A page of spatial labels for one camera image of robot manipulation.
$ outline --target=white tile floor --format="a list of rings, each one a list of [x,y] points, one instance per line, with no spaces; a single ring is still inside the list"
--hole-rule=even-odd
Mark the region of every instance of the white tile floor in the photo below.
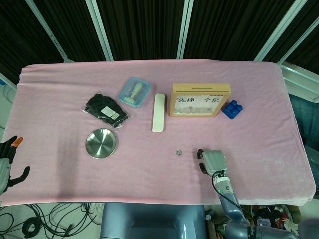
[[[15,92],[14,90],[9,91],[8,86],[2,86],[0,85],[0,126],[5,127],[10,110],[12,107],[12,103],[14,100]],[[0,139],[2,139],[4,130],[0,128]],[[43,208],[44,213],[48,213],[56,204],[40,204],[41,208]],[[72,204],[68,209],[73,209],[78,207],[79,204]],[[222,214],[222,208],[221,205],[210,205],[207,208],[213,208],[217,211],[218,215]],[[300,211],[302,214],[302,217],[305,218],[311,218],[311,217],[317,217],[319,215],[319,200],[313,199],[310,202],[307,202],[305,205],[300,207]],[[3,210],[1,210],[0,215],[2,213],[12,213],[14,215],[14,224],[24,222],[26,219],[30,217],[34,217],[34,212],[28,208],[27,206],[21,205],[21,206],[13,206],[13,207],[7,207]],[[80,211],[79,209],[75,212],[71,213],[69,216],[66,216],[65,219],[62,222],[62,225],[67,228],[70,224],[76,224],[79,222],[79,220],[84,215],[84,212]],[[101,211],[96,211],[96,221],[101,220]],[[54,221],[57,222],[61,217],[63,216],[63,212],[56,215],[54,218]],[[7,215],[0,217],[0,231],[5,230],[9,225],[11,224],[10,218],[7,217]],[[81,233],[72,236],[70,238],[72,239],[98,239],[100,234],[100,226],[96,224],[90,224],[84,231]],[[21,230],[14,231],[10,233],[11,235],[5,235],[6,239],[16,239],[16,238],[23,238],[23,234]],[[41,229],[40,233],[33,237],[34,239],[44,239],[44,229]]]

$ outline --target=floor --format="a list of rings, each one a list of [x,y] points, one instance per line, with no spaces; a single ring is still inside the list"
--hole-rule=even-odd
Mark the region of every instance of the floor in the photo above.
[[[11,90],[9,86],[4,86],[0,85],[0,139],[2,139],[4,129],[6,126],[6,123],[8,121],[8,117],[10,114],[10,110],[12,107],[12,102],[15,97],[15,91]],[[40,207],[43,209],[44,214],[48,214],[51,209],[54,208],[57,204],[40,204]],[[74,209],[73,212],[70,214],[66,215],[61,223],[60,223],[60,230],[64,230],[63,228],[67,229],[70,224],[73,224],[75,226],[81,218],[84,216],[84,212],[81,211],[80,208],[78,208],[81,204],[71,204],[71,205],[65,205],[64,207],[68,207],[66,209],[62,209],[62,211],[56,213],[54,216],[54,223],[57,223],[67,212],[71,211]],[[212,208],[217,212],[218,215],[222,215],[222,208],[221,205],[205,205],[206,209]],[[94,221],[96,223],[101,222],[101,217],[102,217],[102,211],[103,211],[103,204],[92,204],[91,206],[91,212],[92,215],[95,215],[96,217],[94,218]],[[302,214],[303,219],[305,218],[311,218],[311,217],[317,217],[319,215],[319,200],[313,199],[310,202],[307,202],[305,205],[300,207],[300,211]],[[1,231],[7,229],[12,220],[8,214],[5,214],[1,216],[3,213],[11,213],[14,216],[14,225],[24,222],[26,219],[30,217],[34,217],[34,212],[32,209],[28,208],[27,206],[24,205],[19,205],[19,206],[13,206],[13,207],[6,207],[1,210],[0,212],[0,234]],[[90,222],[90,219],[87,218],[84,226],[86,226]],[[101,226],[90,223],[88,227],[80,232],[79,234],[76,234],[74,236],[71,236],[70,238],[72,239],[81,239],[81,238],[90,238],[90,239],[98,239],[99,234],[100,234],[100,228]],[[24,238],[24,235],[22,234],[21,226],[14,228],[14,230],[17,229],[16,231],[12,231],[10,234],[6,234],[5,238],[6,239],[18,239],[18,238]],[[33,237],[34,239],[44,239],[45,237],[45,232],[44,229],[42,228],[39,232],[38,235]]]

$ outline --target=table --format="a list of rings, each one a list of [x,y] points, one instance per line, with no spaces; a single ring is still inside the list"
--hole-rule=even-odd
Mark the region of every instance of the table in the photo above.
[[[102,91],[114,99],[130,76],[152,87],[140,108],[114,130],[118,147],[106,159],[85,150],[88,134],[109,128],[81,111]],[[231,120],[169,117],[153,133],[155,93],[170,101],[173,83],[230,83],[244,109]],[[270,62],[149,60],[30,65],[22,70],[4,140],[23,136],[12,177],[29,177],[0,196],[2,205],[44,202],[219,204],[196,153],[222,150],[241,204],[303,205],[315,184],[278,65]]]

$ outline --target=wooden picture frame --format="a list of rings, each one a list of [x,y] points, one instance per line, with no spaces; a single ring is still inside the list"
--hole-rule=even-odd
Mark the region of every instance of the wooden picture frame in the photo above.
[[[228,83],[174,83],[170,116],[215,116],[231,94]]]

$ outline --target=white foam block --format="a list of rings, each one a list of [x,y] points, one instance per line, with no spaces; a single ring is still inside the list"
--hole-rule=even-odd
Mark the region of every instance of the white foam block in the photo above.
[[[165,95],[155,94],[152,132],[163,132],[165,120]]]

